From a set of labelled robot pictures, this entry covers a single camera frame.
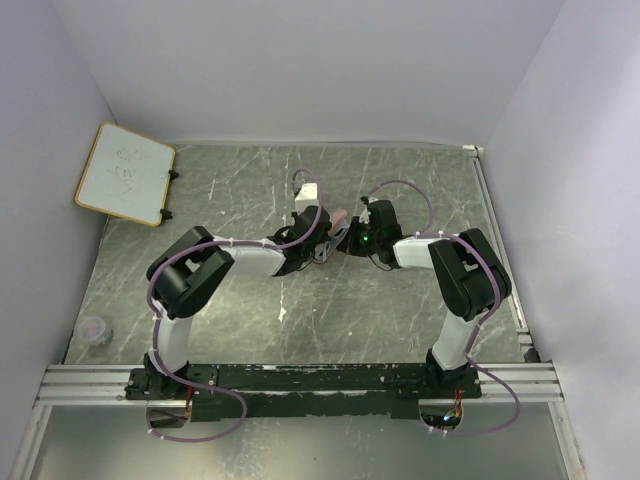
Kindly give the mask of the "white sunglasses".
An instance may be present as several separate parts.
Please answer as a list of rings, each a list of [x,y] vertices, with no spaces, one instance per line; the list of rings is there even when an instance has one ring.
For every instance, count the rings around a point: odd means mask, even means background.
[[[331,235],[327,241],[320,245],[317,245],[315,248],[313,261],[317,264],[325,263],[336,250],[337,246],[344,239],[346,234],[347,229],[340,229],[333,235]]]

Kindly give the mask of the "pink glasses case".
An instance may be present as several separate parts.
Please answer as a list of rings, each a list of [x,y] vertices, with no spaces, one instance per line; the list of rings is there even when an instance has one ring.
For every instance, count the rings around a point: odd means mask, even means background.
[[[335,236],[344,225],[348,216],[345,209],[339,209],[330,214],[331,228],[328,231],[330,236]]]

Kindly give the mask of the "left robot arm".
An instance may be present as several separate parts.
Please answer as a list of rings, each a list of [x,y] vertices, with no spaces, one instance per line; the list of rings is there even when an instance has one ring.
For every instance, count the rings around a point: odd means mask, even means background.
[[[293,218],[293,224],[260,240],[225,239],[193,227],[149,267],[147,302],[154,327],[144,357],[147,391],[173,399],[193,384],[187,379],[192,321],[225,278],[288,275],[310,262],[316,247],[330,239],[332,223],[323,208],[308,206]]]

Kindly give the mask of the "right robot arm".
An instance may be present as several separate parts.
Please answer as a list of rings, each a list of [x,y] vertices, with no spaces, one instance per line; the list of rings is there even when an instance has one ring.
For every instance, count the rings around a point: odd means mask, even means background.
[[[424,384],[443,398],[469,370],[469,355],[481,327],[512,293],[512,282],[484,233],[405,235],[389,200],[362,199],[338,250],[367,257],[386,270],[421,268],[434,272],[447,314],[428,351]]]

